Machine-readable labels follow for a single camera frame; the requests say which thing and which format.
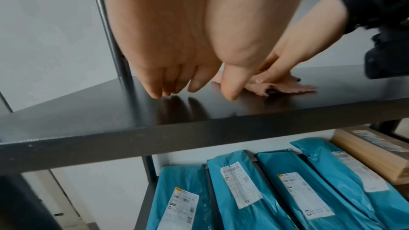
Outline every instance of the pink cloth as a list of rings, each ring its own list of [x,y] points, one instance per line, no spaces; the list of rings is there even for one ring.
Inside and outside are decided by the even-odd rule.
[[[222,71],[217,72],[212,81],[216,83],[222,82]],[[254,80],[250,80],[245,88],[260,96],[269,96],[274,93],[286,93],[286,94],[299,94],[305,92],[315,92],[317,90],[314,86],[301,85],[299,82],[301,79],[288,74],[276,83],[253,83]]]

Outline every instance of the white label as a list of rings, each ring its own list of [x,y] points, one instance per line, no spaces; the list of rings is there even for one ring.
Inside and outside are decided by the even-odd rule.
[[[375,146],[378,146],[385,150],[392,151],[392,152],[409,152],[409,150],[407,150],[406,148],[392,144],[386,141],[385,139],[376,136],[374,133],[368,130],[354,130],[353,132],[357,134],[358,136],[360,136],[361,138],[371,142]]]
[[[297,172],[279,174],[278,177],[307,219],[335,215],[331,208]]]
[[[157,230],[191,230],[199,195],[175,188]]]
[[[386,181],[376,174],[374,171],[366,167],[345,152],[332,152],[332,154],[340,159],[349,169],[351,169],[362,181],[363,190],[365,192],[377,192],[389,190]]]
[[[239,162],[222,167],[220,172],[225,178],[239,209],[251,205],[263,198],[256,185],[254,185],[254,182],[248,176],[246,171],[244,171]]]

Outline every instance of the blue plastic mailer bag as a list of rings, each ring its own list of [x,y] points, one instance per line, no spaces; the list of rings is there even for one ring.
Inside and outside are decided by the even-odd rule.
[[[245,151],[207,161],[225,230],[297,230]]]
[[[205,165],[162,168],[146,229],[214,229]]]
[[[378,174],[321,138],[291,142],[341,195],[387,230],[409,229],[409,203]]]
[[[290,149],[261,152],[257,158],[306,230],[382,229],[349,204]]]

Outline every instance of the hand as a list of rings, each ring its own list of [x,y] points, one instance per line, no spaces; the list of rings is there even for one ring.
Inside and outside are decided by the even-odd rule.
[[[341,0],[321,0],[278,41],[252,80],[274,83],[297,64],[307,61],[337,42],[344,34],[348,12]]]
[[[112,32],[153,98],[201,89],[225,70],[238,94],[270,53],[300,0],[105,0]]]

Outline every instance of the shelf surface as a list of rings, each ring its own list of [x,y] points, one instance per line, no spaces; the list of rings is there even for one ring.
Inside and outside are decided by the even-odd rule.
[[[235,102],[220,85],[151,99],[115,79],[0,117],[0,175],[151,155],[409,117],[409,78],[362,66],[295,69],[317,93]]]

